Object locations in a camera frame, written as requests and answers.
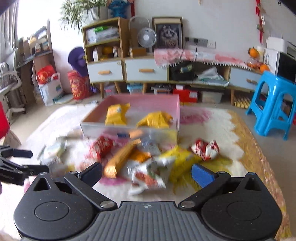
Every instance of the open box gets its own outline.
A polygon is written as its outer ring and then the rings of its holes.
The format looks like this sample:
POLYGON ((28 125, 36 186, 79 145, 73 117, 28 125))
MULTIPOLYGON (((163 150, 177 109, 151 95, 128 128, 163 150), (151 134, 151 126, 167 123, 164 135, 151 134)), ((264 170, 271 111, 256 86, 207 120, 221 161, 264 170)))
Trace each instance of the open box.
POLYGON ((97 138, 103 134, 135 138, 150 136, 158 143, 176 144, 180 129, 180 101, 178 95, 164 94, 119 94, 103 100, 80 123, 85 136, 97 138), (127 125, 105 125, 108 107, 114 104, 130 103, 126 113, 127 125), (169 129, 151 127, 136 127, 138 121, 151 112, 164 111, 173 117, 169 129))

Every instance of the metal screw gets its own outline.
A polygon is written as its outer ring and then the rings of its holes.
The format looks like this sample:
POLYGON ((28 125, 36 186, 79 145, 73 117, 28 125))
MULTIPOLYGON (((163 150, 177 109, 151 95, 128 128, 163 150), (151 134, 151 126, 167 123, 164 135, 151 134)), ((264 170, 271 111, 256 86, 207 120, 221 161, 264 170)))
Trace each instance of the metal screw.
POLYGON ((103 208, 111 208, 111 207, 114 207, 115 205, 115 202, 113 201, 102 201, 100 206, 103 207, 103 208))
POLYGON ((181 207, 183 207, 183 208, 192 208, 194 206, 195 206, 194 201, 183 201, 183 202, 181 202, 181 207))

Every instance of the curtain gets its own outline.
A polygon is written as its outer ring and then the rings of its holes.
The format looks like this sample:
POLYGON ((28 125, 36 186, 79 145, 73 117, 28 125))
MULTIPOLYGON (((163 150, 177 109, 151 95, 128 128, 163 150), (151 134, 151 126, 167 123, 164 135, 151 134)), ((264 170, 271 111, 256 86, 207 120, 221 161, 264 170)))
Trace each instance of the curtain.
POLYGON ((4 62, 15 49, 18 5, 19 1, 14 2, 0 16, 0 63, 4 62))

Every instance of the picture frame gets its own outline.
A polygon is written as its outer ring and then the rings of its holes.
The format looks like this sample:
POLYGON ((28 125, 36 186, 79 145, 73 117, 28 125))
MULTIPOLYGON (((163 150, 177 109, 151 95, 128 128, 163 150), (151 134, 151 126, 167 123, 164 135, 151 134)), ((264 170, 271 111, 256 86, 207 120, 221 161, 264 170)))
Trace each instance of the picture frame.
POLYGON ((154 48, 183 48, 182 17, 153 17, 152 26, 157 35, 154 48))

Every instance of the white drawer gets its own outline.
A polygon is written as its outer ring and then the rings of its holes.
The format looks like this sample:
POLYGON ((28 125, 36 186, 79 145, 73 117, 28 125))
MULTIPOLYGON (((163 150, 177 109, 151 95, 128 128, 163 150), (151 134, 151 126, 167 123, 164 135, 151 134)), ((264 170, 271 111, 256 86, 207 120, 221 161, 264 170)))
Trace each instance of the white drawer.
POLYGON ((87 69, 91 83, 123 80, 121 61, 88 64, 87 69))
MULTIPOLYGON (((231 68, 229 85, 254 91, 257 88, 260 78, 261 78, 260 74, 253 73, 248 70, 231 68)), ((261 92, 263 93, 268 92, 267 84, 265 84, 262 87, 261 92)))
POLYGON ((167 69, 160 69, 154 59, 126 60, 127 81, 167 82, 167 69))

